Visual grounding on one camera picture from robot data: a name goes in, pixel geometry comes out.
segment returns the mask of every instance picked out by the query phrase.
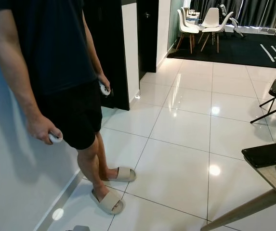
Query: white chair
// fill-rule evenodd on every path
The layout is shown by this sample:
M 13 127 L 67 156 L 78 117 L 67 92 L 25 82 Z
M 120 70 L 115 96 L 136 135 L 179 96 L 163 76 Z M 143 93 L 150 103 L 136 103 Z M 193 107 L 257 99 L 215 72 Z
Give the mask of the white chair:
M 201 30 L 198 25 L 191 24 L 191 23 L 187 22 L 187 20 L 186 20 L 186 11 L 185 11 L 184 7 L 181 7 L 181 9 L 182 9 L 182 13 L 183 13 L 183 22 L 184 22 L 185 26 L 186 27 L 195 27 L 198 30 Z
M 196 27 L 186 27 L 184 25 L 184 21 L 183 21 L 183 16 L 180 10 L 177 10 L 179 18 L 180 18 L 180 23 L 179 23 L 179 29 L 180 32 L 182 33 L 181 38 L 177 44 L 176 50 L 179 49 L 183 38 L 184 38 L 184 33 L 189 33 L 189 41 L 190 41 L 190 53 L 192 54 L 192 49 L 195 46 L 195 37 L 193 36 L 193 34 L 197 34 L 199 33 L 199 30 Z
M 232 14 L 233 14 L 233 12 L 230 12 L 230 13 L 225 17 L 223 23 L 222 23 L 220 26 L 217 26 L 217 27 L 209 27 L 209 28 L 205 28 L 205 29 L 202 30 L 202 33 L 207 33 L 207 32 L 209 32 L 209 34 L 208 34 L 207 37 L 206 37 L 206 40 L 205 40 L 205 42 L 204 42 L 204 44 L 203 44 L 203 47 L 202 47 L 201 51 L 203 51 L 204 46 L 205 46 L 207 40 L 209 39 L 210 33 L 212 33 L 213 38 L 215 38 L 214 34 L 217 33 L 217 53 L 219 53 L 219 33 L 223 31 L 226 22 L 229 20 L 229 18 L 231 17 Z
M 213 7 L 209 8 L 201 26 L 205 28 L 219 26 L 219 9 L 213 8 Z M 203 33 L 201 34 L 201 37 L 197 42 L 198 44 L 200 43 L 202 37 L 203 37 Z

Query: wooden chair leg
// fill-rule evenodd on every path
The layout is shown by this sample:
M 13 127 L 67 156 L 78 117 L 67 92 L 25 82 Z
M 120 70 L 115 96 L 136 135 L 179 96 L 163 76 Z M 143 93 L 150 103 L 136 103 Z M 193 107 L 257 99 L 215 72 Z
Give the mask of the wooden chair leg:
M 205 40 L 205 42 L 203 44 L 203 47 L 202 47 L 201 51 L 203 51 L 203 49 L 205 47 L 205 44 L 206 44 L 207 40 L 209 39 L 209 37 L 210 37 L 210 33 L 207 35 L 206 40 Z
M 183 38 L 184 38 L 184 33 L 182 33 L 181 37 L 180 37 L 180 40 L 178 41 L 178 44 L 177 44 L 177 47 L 176 47 L 176 51 L 179 49 L 182 41 L 183 41 Z
M 217 53 L 219 53 L 219 33 L 217 33 Z
M 200 43 L 202 37 L 203 37 L 204 33 L 201 34 L 200 38 L 199 38 L 199 41 L 197 42 L 198 44 Z
M 190 40 L 190 53 L 192 54 L 192 34 L 189 34 L 189 40 Z

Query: black rug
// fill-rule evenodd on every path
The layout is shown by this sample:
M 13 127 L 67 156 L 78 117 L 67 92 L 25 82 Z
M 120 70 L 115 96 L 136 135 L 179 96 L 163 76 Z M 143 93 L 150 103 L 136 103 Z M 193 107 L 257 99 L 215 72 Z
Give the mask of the black rug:
M 219 35 L 219 53 L 217 53 L 217 43 L 212 46 L 211 37 L 200 52 L 205 41 L 203 36 L 200 44 L 197 44 L 200 34 L 196 35 L 196 47 L 190 54 L 189 38 L 184 38 L 177 52 L 170 53 L 168 58 L 191 59 L 218 63 L 242 64 L 253 66 L 265 66 L 276 68 L 276 60 L 272 62 L 267 53 L 263 50 L 262 44 L 272 57 L 276 56 L 276 36 L 247 34 L 244 39 L 232 37 L 233 33 L 227 33 L 227 38 L 223 33 Z

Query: slide sandal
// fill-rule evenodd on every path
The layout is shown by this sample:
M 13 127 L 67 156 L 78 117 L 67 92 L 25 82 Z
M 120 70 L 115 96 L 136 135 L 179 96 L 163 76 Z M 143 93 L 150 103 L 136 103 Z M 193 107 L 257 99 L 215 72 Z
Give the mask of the slide sandal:
M 95 194 L 95 191 L 93 189 L 91 193 L 91 197 L 96 202 L 98 207 L 100 207 L 103 211 L 105 211 L 108 214 L 117 215 L 117 214 L 120 214 L 124 209 L 124 202 L 112 192 L 108 192 L 108 194 L 102 199 L 102 201 L 99 202 Z
M 116 179 L 109 179 L 109 181 L 132 182 L 136 179 L 136 172 L 128 167 L 118 168 L 118 177 Z

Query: wall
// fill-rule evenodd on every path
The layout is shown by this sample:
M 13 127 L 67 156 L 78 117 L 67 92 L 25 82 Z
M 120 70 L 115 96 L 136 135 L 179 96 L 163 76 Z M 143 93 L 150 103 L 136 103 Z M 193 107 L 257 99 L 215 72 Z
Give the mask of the wall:
M 128 95 L 131 102 L 139 93 L 137 3 L 122 5 L 122 14 Z
M 30 137 L 0 72 L 0 231 L 33 230 L 78 169 L 65 142 Z
M 157 61 L 156 66 L 159 66 L 165 58 L 168 50 L 168 35 L 169 35 L 169 15 L 171 1 L 175 0 L 159 0 L 158 8 L 158 40 L 157 40 Z
M 183 4 L 184 0 L 172 0 L 171 1 L 171 12 L 170 12 L 170 28 L 169 28 L 169 41 L 168 47 L 170 48 L 178 37 L 179 32 L 179 15 L 177 10 L 180 9 Z

